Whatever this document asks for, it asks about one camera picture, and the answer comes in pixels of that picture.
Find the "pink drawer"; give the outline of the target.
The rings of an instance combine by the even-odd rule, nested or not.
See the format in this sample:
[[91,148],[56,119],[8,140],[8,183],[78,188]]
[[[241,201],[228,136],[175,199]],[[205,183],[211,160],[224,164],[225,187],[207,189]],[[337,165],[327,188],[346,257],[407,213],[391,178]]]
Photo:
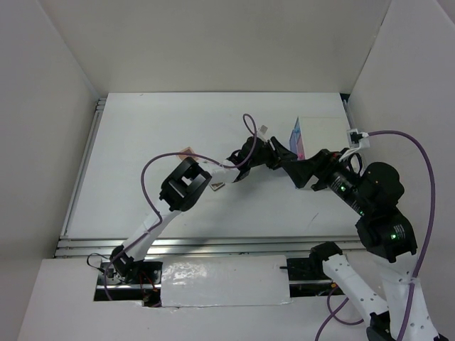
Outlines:
[[299,160],[305,159],[305,150],[303,145],[302,136],[300,133],[296,135],[296,153]]

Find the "blue drawer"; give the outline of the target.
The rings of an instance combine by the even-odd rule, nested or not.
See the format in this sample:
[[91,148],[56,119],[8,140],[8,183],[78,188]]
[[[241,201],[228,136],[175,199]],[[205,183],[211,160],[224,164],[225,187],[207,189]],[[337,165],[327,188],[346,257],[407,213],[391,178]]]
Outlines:
[[300,126],[299,118],[297,117],[296,121],[294,123],[294,126],[293,126],[293,128],[291,130],[291,135],[289,137],[289,148],[295,154],[297,154],[296,153],[296,135],[298,133],[301,134],[301,126]]

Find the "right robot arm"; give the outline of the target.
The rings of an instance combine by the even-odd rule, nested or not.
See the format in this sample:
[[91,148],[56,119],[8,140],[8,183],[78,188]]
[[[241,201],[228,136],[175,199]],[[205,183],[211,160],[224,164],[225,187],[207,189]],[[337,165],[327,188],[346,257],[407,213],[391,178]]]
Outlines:
[[358,309],[369,340],[444,340],[432,323],[415,270],[418,247],[410,221],[397,204],[404,194],[398,172],[382,162],[371,163],[363,174],[352,171],[338,152],[321,150],[302,161],[285,161],[282,168],[295,186],[302,188],[312,177],[315,191],[330,189],[352,208],[360,242],[373,256],[385,298],[350,267],[334,242],[310,252],[310,272],[332,279]]

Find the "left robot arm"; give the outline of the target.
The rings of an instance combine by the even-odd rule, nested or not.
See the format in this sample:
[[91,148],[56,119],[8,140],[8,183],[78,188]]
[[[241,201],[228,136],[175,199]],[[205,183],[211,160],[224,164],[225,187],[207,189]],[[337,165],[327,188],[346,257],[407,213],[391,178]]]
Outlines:
[[194,153],[181,155],[184,159],[163,180],[155,201],[150,199],[145,187],[145,173],[151,163],[147,163],[141,172],[141,187],[152,213],[109,257],[114,275],[123,283],[131,283],[138,278],[150,246],[175,217],[197,203],[206,188],[241,181],[249,175],[251,168],[257,166],[265,165],[276,170],[283,162],[298,159],[275,137],[263,141],[253,136],[222,162]]

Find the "white drawer cabinet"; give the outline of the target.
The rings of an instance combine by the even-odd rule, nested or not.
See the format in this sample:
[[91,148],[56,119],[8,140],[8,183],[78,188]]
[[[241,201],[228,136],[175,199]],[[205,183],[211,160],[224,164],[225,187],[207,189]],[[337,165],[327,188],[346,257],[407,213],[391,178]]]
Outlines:
[[302,154],[304,160],[315,156],[321,149],[341,151],[349,147],[345,117],[300,117]]

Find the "brown long eyeshadow palette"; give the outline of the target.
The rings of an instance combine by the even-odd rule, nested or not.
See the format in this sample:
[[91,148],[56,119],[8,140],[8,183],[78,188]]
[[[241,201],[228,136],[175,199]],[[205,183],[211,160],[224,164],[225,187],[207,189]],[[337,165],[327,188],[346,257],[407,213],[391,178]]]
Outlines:
[[210,188],[213,190],[213,191],[217,191],[219,189],[221,189],[222,187],[225,186],[225,183],[211,183],[210,184]]

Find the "peach four-pan palette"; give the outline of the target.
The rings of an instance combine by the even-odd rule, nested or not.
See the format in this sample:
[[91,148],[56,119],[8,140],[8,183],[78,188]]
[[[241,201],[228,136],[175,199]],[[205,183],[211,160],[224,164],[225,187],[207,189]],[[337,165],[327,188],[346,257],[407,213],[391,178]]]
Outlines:
[[178,157],[181,159],[181,160],[184,160],[186,158],[192,158],[194,161],[197,161],[198,160],[198,157],[197,156],[194,156],[194,150],[191,148],[191,147],[186,147],[185,149],[183,149],[182,151],[180,151]]

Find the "white cover plate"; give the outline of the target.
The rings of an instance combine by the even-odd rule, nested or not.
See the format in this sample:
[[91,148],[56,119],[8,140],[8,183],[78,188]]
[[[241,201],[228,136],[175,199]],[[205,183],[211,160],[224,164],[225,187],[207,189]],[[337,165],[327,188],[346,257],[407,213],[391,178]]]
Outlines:
[[291,303],[284,256],[179,257],[163,261],[163,307],[204,308]]

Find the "aluminium rail frame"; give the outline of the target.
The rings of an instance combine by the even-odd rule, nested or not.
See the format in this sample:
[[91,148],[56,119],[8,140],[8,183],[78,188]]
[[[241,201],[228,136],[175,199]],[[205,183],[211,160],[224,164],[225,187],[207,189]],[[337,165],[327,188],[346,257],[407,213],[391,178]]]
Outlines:
[[[345,117],[338,94],[136,93],[100,102],[55,256],[111,254],[151,214],[140,186],[144,165],[149,195],[178,165],[173,155],[191,147],[224,159],[249,134],[251,114],[286,144],[298,116]],[[333,193],[298,190],[282,170],[252,169],[239,183],[207,190],[192,210],[174,219],[148,251],[214,256],[301,255],[322,242],[361,249],[357,216]]]

